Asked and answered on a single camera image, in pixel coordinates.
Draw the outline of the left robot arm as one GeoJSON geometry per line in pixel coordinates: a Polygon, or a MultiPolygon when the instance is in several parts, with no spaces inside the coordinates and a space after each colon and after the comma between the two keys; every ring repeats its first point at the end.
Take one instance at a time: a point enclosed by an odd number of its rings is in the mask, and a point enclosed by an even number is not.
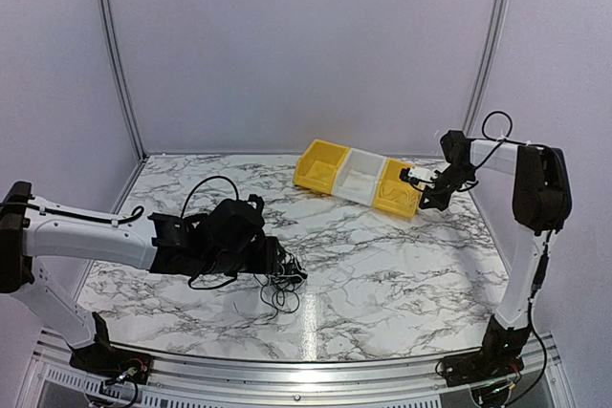
{"type": "Polygon", "coordinates": [[[34,196],[16,182],[1,202],[1,291],[60,333],[102,375],[120,367],[104,320],[83,309],[46,270],[44,257],[126,265],[190,282],[242,273],[303,282],[300,263],[264,231],[263,200],[225,199],[210,212],[175,216],[136,207],[128,216],[73,208],[34,196]]]}

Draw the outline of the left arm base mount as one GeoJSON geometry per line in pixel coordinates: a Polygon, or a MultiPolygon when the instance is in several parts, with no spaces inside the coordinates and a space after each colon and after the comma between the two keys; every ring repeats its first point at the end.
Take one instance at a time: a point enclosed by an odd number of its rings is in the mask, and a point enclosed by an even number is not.
{"type": "Polygon", "coordinates": [[[130,381],[144,385],[151,371],[152,356],[112,346],[105,321],[97,312],[92,313],[92,318],[95,325],[93,342],[80,348],[70,346],[70,365],[105,376],[108,384],[130,381]]]}

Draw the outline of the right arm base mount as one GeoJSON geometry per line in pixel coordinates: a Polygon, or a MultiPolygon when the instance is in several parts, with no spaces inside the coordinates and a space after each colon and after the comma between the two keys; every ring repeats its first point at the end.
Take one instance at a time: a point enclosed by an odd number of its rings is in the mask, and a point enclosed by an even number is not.
{"type": "Polygon", "coordinates": [[[448,387],[516,374],[524,368],[520,355],[530,332],[529,328],[506,330],[491,322],[478,350],[442,357],[435,372],[448,387]]]}

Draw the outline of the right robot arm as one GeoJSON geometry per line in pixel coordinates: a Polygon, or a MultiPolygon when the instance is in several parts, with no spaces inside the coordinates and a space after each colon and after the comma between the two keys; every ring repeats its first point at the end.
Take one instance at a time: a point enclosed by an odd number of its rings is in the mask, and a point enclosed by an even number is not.
{"type": "Polygon", "coordinates": [[[556,235],[572,210],[563,152],[543,144],[505,137],[471,139],[450,130],[440,140],[448,164],[443,171],[410,171],[405,180],[422,185],[421,209],[448,207],[453,194],[477,183],[487,169],[514,179],[512,212],[517,223],[508,285],[485,331],[473,368],[493,377],[521,353],[532,333],[533,306],[550,260],[556,235]]]}

